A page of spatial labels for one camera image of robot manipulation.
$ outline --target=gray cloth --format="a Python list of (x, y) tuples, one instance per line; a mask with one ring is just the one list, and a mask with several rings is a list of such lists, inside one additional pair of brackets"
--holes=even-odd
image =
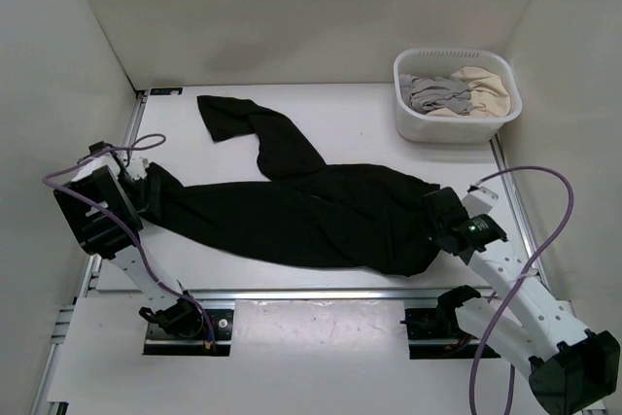
[(457, 78), (400, 77), (404, 102), (420, 114), (449, 109), (461, 116), (472, 110), (468, 85)]

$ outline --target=white floor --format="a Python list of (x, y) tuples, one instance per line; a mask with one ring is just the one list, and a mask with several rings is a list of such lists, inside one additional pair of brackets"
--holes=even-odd
[[(429, 182), (453, 187), (462, 196), (470, 183), (497, 171), (488, 144), (427, 146), (399, 136), (391, 85), (196, 86), (181, 95), (150, 96), (139, 136), (161, 132), (167, 143), (146, 156), (185, 185), (265, 180), (256, 164), (256, 136), (214, 144), (196, 104), (204, 94), (254, 99), (290, 117), (327, 163), (387, 165)], [(500, 195), (491, 215), (525, 255), (499, 179), (488, 186)], [(487, 284), (459, 259), (441, 254), (421, 275), (388, 277), (368, 270), (311, 270), (240, 258), (148, 225), (141, 237), (161, 264), (193, 290), (266, 291), (325, 289), (428, 289)], [(99, 291), (132, 291), (133, 284), (104, 263)]]
[[(411, 361), (403, 304), (236, 303), (228, 358), (141, 355), (136, 295), (78, 301), (49, 401), (67, 415), (468, 413), (469, 360)], [(487, 360), (479, 413), (502, 413), (508, 363)], [(513, 415), (543, 415), (518, 377)]]

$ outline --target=black garment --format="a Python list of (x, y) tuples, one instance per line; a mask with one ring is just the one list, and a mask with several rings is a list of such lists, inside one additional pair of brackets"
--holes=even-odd
[(257, 134), (259, 170), (271, 182), (183, 187), (151, 164), (160, 212), (145, 219), (244, 257), (293, 266), (365, 266), (410, 276), (438, 254), (425, 236), (421, 198), (438, 190), (379, 165), (326, 165), (287, 117), (251, 100), (200, 96), (215, 142)]

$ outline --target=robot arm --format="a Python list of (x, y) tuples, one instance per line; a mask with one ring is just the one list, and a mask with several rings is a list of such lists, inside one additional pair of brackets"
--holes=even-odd
[[(98, 143), (89, 149), (94, 154), (104, 148), (105, 144)], [(146, 165), (147, 161), (141, 157), (125, 165), (114, 153), (96, 156), (65, 187), (106, 207), (138, 237), (143, 228), (139, 212), (157, 209), (157, 180), (147, 181)], [(150, 305), (139, 312), (145, 320), (160, 326), (167, 334), (181, 337), (194, 337), (202, 332), (201, 312), (180, 298), (189, 293), (169, 277), (148, 249), (142, 246), (147, 258), (144, 261), (113, 221), (63, 191), (55, 190), (54, 196), (83, 250), (114, 264), (143, 293)]]
[[(432, 219), (429, 237), (460, 257), (501, 298), (517, 280), (524, 280), (508, 306), (518, 323), (501, 316), (488, 345), (529, 381), (548, 413), (570, 415), (615, 391), (620, 345), (608, 331), (589, 330), (535, 276), (523, 274), (524, 260), (487, 214), (496, 200), (479, 188), (462, 203), (451, 189), (428, 194), (424, 207)], [(450, 291), (438, 302), (439, 317), (450, 317), (450, 326), (477, 337), (496, 313), (489, 300), (467, 287)]]

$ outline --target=beige cloth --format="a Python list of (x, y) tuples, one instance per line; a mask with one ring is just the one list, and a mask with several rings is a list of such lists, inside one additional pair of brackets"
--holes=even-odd
[(473, 110), (468, 116), (460, 116), (449, 109), (428, 112), (428, 116), (438, 117), (505, 117), (510, 111), (510, 99), (501, 82), (501, 77), (483, 68), (465, 67), (451, 75), (462, 80), (470, 89), (470, 102)]

